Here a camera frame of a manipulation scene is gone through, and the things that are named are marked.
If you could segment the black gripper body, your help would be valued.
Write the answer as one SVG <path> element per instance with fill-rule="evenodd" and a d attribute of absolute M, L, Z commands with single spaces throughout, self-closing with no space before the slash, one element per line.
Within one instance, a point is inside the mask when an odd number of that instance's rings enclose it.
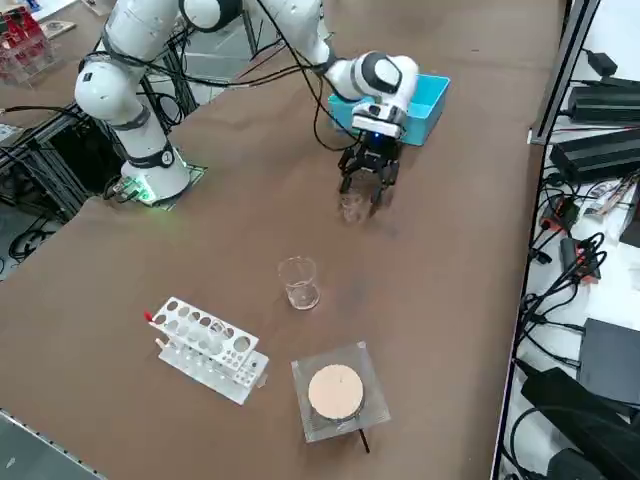
<path fill-rule="evenodd" d="M 366 167 L 363 170 L 374 172 L 378 162 L 398 160 L 399 144 L 395 141 L 381 144 L 362 144 L 366 149 Z"/>

